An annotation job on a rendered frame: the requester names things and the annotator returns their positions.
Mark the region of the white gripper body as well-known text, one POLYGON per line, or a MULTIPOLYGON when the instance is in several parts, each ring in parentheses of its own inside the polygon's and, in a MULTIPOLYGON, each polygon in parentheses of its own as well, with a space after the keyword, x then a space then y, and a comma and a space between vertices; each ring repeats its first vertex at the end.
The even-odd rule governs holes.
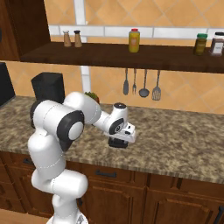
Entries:
POLYGON ((111 135, 112 138, 117 138, 129 143, 134 143, 136 141, 136 132, 130 133, 128 131, 125 132, 118 132, 115 133, 114 135, 111 135))

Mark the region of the green jar with green lid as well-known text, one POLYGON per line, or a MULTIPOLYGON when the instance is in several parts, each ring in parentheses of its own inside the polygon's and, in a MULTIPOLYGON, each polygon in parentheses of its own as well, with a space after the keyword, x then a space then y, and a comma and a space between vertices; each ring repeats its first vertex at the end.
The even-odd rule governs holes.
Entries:
POLYGON ((195 55, 202 55, 207 43, 207 35, 205 33, 198 33, 195 45, 193 48, 193 53, 195 55))

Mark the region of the wooden drawer front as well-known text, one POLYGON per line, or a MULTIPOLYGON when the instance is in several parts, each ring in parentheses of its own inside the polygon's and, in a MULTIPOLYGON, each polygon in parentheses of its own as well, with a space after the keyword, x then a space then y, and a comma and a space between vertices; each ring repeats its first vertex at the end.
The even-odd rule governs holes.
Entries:
POLYGON ((130 171, 112 167, 99 166, 94 164, 82 164, 81 171, 90 179, 95 179, 103 182, 117 183, 128 186, 144 187, 147 182, 147 174, 139 171, 130 171), (101 172, 116 172, 116 178, 108 178, 95 175, 95 171, 101 172))
POLYGON ((165 175, 148 175, 148 187, 163 191, 193 193, 224 200, 224 185, 165 175))
POLYGON ((36 169, 35 165, 24 164, 24 158, 29 158, 32 161, 31 157, 27 154, 9 152, 8 156, 5 158, 5 162, 14 172, 33 172, 36 169))

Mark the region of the hanging grey ladle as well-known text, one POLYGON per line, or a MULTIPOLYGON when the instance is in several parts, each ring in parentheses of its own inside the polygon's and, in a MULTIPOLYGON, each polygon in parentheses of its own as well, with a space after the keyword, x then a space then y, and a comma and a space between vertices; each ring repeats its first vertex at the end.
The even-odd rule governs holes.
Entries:
POLYGON ((147 97, 150 91, 146 88, 147 70, 144 70, 143 88, 139 90, 139 95, 143 98, 147 97))

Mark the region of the hanging grey spoon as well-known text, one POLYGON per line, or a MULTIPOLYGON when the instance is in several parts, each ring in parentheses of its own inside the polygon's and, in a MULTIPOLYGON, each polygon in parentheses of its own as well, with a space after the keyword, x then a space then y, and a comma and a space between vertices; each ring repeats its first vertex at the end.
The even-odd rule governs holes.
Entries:
POLYGON ((122 91, 124 95, 129 93, 128 68, 125 68, 125 81, 123 83, 122 91))

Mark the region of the hanging grey fork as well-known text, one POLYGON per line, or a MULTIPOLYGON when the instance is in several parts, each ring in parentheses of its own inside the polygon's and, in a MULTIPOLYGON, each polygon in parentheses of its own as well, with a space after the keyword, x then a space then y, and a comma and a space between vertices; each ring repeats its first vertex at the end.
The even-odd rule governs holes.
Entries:
POLYGON ((132 86, 132 94, 133 95, 135 95, 137 92, 136 80, 137 80, 137 70, 134 68, 134 82, 133 82, 133 86, 132 86))

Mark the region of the wooden cupboard door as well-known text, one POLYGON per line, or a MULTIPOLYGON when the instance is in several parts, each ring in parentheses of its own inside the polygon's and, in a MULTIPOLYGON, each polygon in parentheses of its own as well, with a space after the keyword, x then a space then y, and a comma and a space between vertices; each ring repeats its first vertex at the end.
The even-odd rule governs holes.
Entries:
POLYGON ((142 187, 90 180, 80 210, 89 224, 141 224, 142 187))
POLYGON ((219 206, 224 200, 148 189, 143 224, 214 224, 219 206))
POLYGON ((28 213, 50 218, 53 215, 52 196, 34 188, 29 174, 22 174, 19 181, 28 213))

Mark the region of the dark wooden shelf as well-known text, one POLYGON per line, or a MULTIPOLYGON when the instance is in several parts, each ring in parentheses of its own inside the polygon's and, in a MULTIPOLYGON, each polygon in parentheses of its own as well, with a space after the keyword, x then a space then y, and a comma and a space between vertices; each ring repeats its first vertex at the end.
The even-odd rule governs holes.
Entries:
POLYGON ((20 60, 31 63, 224 74, 224 55, 214 57, 206 49, 202 56, 196 56, 190 46, 141 45, 139 52, 133 53, 124 44, 86 43, 81 48, 75 48, 51 42, 28 52, 20 60))

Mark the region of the yellow bottle with red cap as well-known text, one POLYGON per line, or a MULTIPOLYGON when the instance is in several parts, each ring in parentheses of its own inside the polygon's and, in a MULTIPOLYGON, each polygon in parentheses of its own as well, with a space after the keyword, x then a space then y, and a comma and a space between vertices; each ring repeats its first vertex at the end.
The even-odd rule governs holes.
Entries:
POLYGON ((132 28, 129 32, 129 51, 137 53, 139 51, 140 32, 137 28, 132 28))

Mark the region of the black-capped brown shaker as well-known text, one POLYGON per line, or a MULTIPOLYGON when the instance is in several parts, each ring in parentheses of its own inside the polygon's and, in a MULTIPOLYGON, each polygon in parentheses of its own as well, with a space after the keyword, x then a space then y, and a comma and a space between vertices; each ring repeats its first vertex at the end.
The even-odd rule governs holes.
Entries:
POLYGON ((75 47, 82 47, 82 43, 81 43, 81 35, 80 35, 80 31, 79 30, 75 30, 74 31, 74 46, 75 47))

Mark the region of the white-capped brown shaker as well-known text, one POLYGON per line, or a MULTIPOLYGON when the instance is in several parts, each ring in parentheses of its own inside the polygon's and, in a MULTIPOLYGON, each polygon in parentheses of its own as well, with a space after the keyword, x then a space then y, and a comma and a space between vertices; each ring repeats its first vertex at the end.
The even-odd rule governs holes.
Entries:
POLYGON ((71 40, 70 40, 70 37, 69 37, 69 31, 63 31, 63 33, 64 33, 64 46, 65 47, 72 46, 71 40))

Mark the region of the brown spice jar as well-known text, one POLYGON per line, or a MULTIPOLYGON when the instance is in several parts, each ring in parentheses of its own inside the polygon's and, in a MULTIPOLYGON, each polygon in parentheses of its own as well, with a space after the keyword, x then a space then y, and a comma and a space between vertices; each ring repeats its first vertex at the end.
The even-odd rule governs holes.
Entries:
POLYGON ((210 47, 210 54, 213 56, 221 56, 222 50, 224 46, 224 32, 223 31, 217 31, 214 34, 212 44, 210 47))

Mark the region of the wooden drawer stack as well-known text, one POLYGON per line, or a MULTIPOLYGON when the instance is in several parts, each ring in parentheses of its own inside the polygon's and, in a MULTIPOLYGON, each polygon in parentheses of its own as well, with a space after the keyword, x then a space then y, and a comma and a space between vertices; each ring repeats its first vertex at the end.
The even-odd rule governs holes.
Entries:
POLYGON ((25 209, 15 189, 14 183, 0 158, 0 208, 14 212, 24 213, 25 209))

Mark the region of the black appliance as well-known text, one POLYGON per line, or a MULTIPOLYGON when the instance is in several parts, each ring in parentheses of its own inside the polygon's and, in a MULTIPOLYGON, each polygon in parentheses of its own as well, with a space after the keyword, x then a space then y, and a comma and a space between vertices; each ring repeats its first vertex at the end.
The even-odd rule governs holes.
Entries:
POLYGON ((14 87, 11 82, 7 66, 0 62, 0 107, 15 96, 14 87))

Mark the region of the dark wooden wall cupboard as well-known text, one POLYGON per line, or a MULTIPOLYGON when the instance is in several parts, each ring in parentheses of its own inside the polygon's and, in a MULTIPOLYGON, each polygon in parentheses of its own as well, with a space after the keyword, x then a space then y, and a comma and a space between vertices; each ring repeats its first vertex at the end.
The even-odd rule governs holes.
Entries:
POLYGON ((18 61, 50 41, 44 0, 0 0, 0 60, 18 61))

